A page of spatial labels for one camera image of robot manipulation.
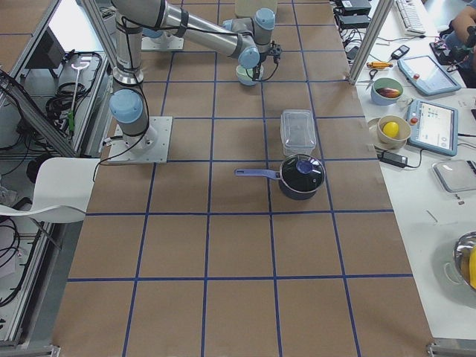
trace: keyboard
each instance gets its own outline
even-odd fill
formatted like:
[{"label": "keyboard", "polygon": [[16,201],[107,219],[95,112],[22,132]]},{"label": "keyboard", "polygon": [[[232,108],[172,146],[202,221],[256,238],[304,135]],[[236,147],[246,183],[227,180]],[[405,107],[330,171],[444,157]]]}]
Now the keyboard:
[{"label": "keyboard", "polygon": [[414,1],[419,0],[395,0],[395,6],[405,35],[419,36],[423,35],[426,30],[419,20]]}]

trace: pot handle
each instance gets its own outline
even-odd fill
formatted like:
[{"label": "pot handle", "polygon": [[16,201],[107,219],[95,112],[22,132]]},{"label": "pot handle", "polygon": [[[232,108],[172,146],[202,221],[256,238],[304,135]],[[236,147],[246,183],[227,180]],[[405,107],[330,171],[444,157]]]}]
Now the pot handle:
[{"label": "pot handle", "polygon": [[451,269],[451,263],[445,263],[443,266],[443,272],[445,276],[451,281],[454,285],[461,285],[461,279],[458,276],[454,276],[453,270]]},{"label": "pot handle", "polygon": [[259,170],[259,169],[236,169],[236,176],[264,176],[271,180],[279,180],[280,173],[273,170]]}]

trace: scissors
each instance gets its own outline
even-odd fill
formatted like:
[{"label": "scissors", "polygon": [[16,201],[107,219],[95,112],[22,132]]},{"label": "scissors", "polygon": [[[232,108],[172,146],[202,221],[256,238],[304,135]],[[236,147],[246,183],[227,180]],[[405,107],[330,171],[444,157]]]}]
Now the scissors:
[{"label": "scissors", "polygon": [[373,83],[375,82],[375,80],[373,80],[373,78],[376,76],[378,71],[379,70],[375,69],[375,68],[371,69],[370,72],[369,72],[370,80],[359,80],[359,83],[368,83],[366,89],[369,89],[370,86],[373,85]]}]

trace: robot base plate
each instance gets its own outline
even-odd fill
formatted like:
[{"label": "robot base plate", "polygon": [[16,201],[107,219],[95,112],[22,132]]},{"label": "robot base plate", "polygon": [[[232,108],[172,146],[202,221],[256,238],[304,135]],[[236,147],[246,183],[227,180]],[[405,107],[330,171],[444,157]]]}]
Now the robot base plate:
[{"label": "robot base plate", "polygon": [[[112,164],[151,164],[167,162],[169,152],[170,133],[172,132],[172,117],[150,117],[150,126],[157,131],[157,138],[150,148],[142,152],[128,151],[117,158],[111,158]],[[115,135],[122,135],[122,130],[117,125]],[[113,141],[109,157],[120,154],[127,149],[122,140]]]}]

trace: bowl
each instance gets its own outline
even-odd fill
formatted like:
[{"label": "bowl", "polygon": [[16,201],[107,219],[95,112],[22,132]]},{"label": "bowl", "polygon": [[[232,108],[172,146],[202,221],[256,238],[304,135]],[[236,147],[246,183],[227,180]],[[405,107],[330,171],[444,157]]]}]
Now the bowl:
[{"label": "bowl", "polygon": [[468,285],[473,292],[476,289],[469,283],[469,255],[476,249],[476,232],[469,232],[457,241],[453,250],[454,266],[458,273],[458,280]]},{"label": "bowl", "polygon": [[[377,92],[377,89],[381,89],[381,88],[396,89],[397,91],[400,92],[400,94],[398,97],[395,97],[395,98],[384,97],[383,95],[380,95]],[[384,78],[379,78],[373,83],[372,91],[370,92],[370,97],[372,98],[372,101],[379,106],[389,106],[391,104],[396,103],[397,100],[402,96],[402,94],[403,94],[403,87],[398,81],[392,78],[384,77]]]},{"label": "bowl", "polygon": [[[399,126],[399,132],[395,138],[387,136],[382,130],[386,123],[394,121]],[[407,139],[410,137],[411,128],[406,120],[401,119],[395,115],[386,115],[379,119],[377,125],[377,137],[383,143],[389,144],[389,148],[396,149],[405,145]]]},{"label": "bowl", "polygon": [[[263,78],[263,72],[264,72],[264,68],[263,66],[261,66],[259,80]],[[243,84],[244,86],[255,86],[258,83],[257,81],[253,81],[251,79],[251,77],[253,77],[253,68],[245,69],[245,67],[238,65],[236,69],[236,73],[237,73],[239,82]]]}]

